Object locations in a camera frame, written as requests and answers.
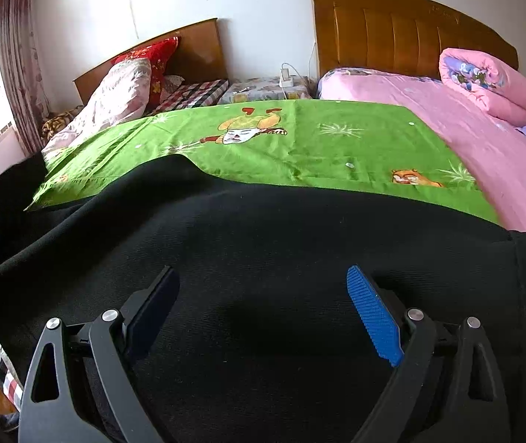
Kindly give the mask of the black pants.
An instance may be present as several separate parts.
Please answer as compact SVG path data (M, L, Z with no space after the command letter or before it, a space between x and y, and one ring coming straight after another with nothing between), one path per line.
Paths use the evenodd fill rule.
M526 232L410 199L242 184L181 155L32 209L41 156L0 175L0 343L25 376L46 321L180 294L135 371L180 442L348 442L391 373L346 289L358 266L429 317L483 324L526 442Z

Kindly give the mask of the pink bed sheet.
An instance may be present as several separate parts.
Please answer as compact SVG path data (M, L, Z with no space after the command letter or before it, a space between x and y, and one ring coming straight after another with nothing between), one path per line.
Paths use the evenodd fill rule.
M436 79L343 68L319 81L319 96L405 106L459 156L508 229L526 232L526 137Z

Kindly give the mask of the green cartoon bed sheet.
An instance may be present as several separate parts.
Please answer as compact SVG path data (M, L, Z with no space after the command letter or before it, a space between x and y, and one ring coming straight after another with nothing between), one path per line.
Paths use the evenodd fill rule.
M398 196L499 219L461 159L411 110L327 100L199 107L113 126L48 153L32 207L96 195L172 155L236 182Z

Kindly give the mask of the brown yellow patterned blanket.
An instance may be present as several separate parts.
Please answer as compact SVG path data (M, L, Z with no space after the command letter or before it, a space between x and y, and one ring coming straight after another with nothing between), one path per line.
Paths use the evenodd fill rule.
M49 140L51 140L56 135L56 133L64 130L66 126L68 126L73 121L73 119L75 119L80 114L83 108L83 105L79 105L71 110L54 114L51 118L49 118L49 120L42 124L42 140L48 143Z

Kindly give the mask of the folded pink quilt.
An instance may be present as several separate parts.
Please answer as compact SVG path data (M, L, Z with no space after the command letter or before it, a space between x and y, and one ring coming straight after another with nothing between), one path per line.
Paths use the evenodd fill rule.
M526 78L488 53L446 48L439 57L441 81L489 116L526 126Z

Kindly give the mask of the pink white floral quilt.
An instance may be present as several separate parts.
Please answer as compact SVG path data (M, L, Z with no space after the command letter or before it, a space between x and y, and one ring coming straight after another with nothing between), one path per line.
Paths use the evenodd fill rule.
M150 99L152 66L148 58L124 60L111 68L87 105L42 149L52 159L101 131L141 118Z

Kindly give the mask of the red plaid bed sheet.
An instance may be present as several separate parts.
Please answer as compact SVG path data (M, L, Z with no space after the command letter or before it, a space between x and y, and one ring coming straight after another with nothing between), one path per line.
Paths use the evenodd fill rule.
M151 113L147 113L147 116L186 108L216 105L228 88L229 81L227 79L183 84L167 96Z

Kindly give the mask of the red embroidered pillow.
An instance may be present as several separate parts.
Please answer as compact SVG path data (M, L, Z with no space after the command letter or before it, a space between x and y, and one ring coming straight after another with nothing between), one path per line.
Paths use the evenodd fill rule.
M122 53L111 60L112 65L131 59L147 58L149 60L152 76L150 81L149 102L147 104L148 110L156 109L157 106L167 98L166 93L170 93L166 70L169 60L178 49L179 43L180 38L173 36Z

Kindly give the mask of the plain wooden headboard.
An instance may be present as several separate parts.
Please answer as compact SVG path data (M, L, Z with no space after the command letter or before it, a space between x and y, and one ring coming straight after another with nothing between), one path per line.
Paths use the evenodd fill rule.
M179 45L167 64L167 70L187 83L227 79L228 71L220 39L218 19L211 18L161 34L123 51L123 54L178 37ZM90 69L73 81L80 101L89 102L94 91L113 66L113 58Z

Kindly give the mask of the padded brown headboard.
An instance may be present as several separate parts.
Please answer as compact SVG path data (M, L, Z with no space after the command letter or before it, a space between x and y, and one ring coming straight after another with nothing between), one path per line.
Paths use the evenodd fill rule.
M313 0L319 74L341 67L439 76L446 48L519 68L516 49L484 23L432 0Z

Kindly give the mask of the pink patterned curtain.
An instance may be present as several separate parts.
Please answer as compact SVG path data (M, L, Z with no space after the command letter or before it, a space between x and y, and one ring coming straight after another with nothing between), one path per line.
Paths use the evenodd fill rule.
M0 77L25 155L42 150L51 115L39 64L32 0L0 0Z

